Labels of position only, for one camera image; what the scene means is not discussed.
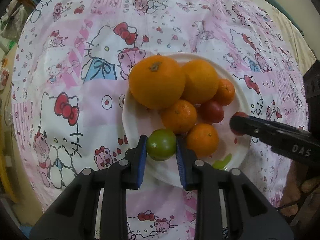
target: screw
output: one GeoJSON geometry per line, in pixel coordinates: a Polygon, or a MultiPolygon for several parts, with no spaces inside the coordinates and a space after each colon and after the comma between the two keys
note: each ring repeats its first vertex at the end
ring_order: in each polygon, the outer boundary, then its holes
{"type": "Polygon", "coordinates": [[[82,174],[83,175],[89,175],[91,173],[91,171],[92,170],[90,168],[85,168],[85,169],[83,169],[82,174]]]}
{"type": "Polygon", "coordinates": [[[196,165],[196,166],[203,166],[203,165],[204,165],[204,161],[202,161],[202,160],[196,160],[196,161],[195,161],[195,165],[196,165]]]}
{"type": "Polygon", "coordinates": [[[241,174],[241,171],[239,169],[232,169],[231,173],[235,176],[239,176],[241,174]]]}
{"type": "Polygon", "coordinates": [[[129,163],[129,161],[126,160],[126,159],[122,159],[122,160],[119,161],[119,164],[120,164],[121,166],[126,166],[126,165],[128,165],[128,163],[129,163]]]}

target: red cherry tomato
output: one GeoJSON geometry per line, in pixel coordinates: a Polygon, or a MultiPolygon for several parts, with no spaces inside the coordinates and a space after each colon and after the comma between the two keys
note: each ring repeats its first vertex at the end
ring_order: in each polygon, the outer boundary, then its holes
{"type": "MultiPolygon", "coordinates": [[[[244,113],[244,112],[236,112],[233,116],[235,116],[235,115],[238,115],[238,116],[241,116],[241,117],[248,117],[248,115],[246,113],[244,113]]],[[[239,132],[237,132],[237,131],[235,131],[233,129],[231,129],[231,131],[237,136],[243,136],[244,135],[244,133],[239,133],[239,132]]]]}
{"type": "Polygon", "coordinates": [[[218,123],[224,118],[222,105],[216,101],[209,100],[201,104],[199,114],[206,122],[218,123]]]}

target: black tongs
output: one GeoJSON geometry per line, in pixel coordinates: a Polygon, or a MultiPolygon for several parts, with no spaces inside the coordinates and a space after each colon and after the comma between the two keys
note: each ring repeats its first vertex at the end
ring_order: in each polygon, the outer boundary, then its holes
{"type": "MultiPolygon", "coordinates": [[[[146,141],[141,135],[138,146],[108,169],[83,169],[42,215],[30,239],[94,239],[98,199],[104,188],[100,240],[127,240],[125,190],[140,188],[146,141]]],[[[220,202],[225,206],[228,239],[293,240],[289,225],[239,169],[214,169],[186,149],[181,137],[176,157],[183,188],[198,191],[195,240],[223,239],[220,202]]]]}
{"type": "Polygon", "coordinates": [[[320,141],[310,132],[284,123],[253,116],[233,116],[230,127],[243,134],[259,138],[271,145],[271,150],[310,167],[320,167],[320,141]]]}

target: pink tablecloth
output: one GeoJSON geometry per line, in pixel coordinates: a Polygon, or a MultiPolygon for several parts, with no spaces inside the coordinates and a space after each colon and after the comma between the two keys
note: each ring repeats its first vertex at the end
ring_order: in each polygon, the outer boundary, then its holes
{"type": "MultiPolygon", "coordinates": [[[[83,168],[108,168],[124,157],[128,74],[141,59],[172,52],[198,53],[227,69],[252,115],[307,125],[296,61],[270,16],[250,1],[42,0],[19,41],[12,111],[44,210],[83,168]]],[[[277,206],[289,166],[253,138],[241,169],[277,206]]],[[[131,239],[194,235],[194,192],[145,174],[127,206],[131,239]]]]}

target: tangerine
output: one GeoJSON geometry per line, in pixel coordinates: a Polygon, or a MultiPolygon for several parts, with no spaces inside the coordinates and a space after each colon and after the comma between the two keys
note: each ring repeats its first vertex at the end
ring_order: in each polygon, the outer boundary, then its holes
{"type": "Polygon", "coordinates": [[[185,74],[174,59],[155,55],[138,62],[129,74],[133,97],[150,109],[163,109],[182,95],[185,74]]]}
{"type": "Polygon", "coordinates": [[[218,90],[212,100],[218,102],[222,106],[230,105],[235,98],[235,87],[228,79],[220,79],[218,90]]]}
{"type": "Polygon", "coordinates": [[[195,105],[202,104],[215,95],[219,77],[209,62],[203,59],[191,60],[182,69],[186,74],[183,99],[195,105]]]}
{"type": "Polygon", "coordinates": [[[160,113],[163,125],[174,134],[188,132],[196,123],[197,111],[193,104],[178,100],[160,113]]]}
{"type": "Polygon", "coordinates": [[[213,126],[198,123],[188,132],[186,143],[187,148],[193,150],[198,157],[206,157],[216,151],[219,137],[213,126]]]}

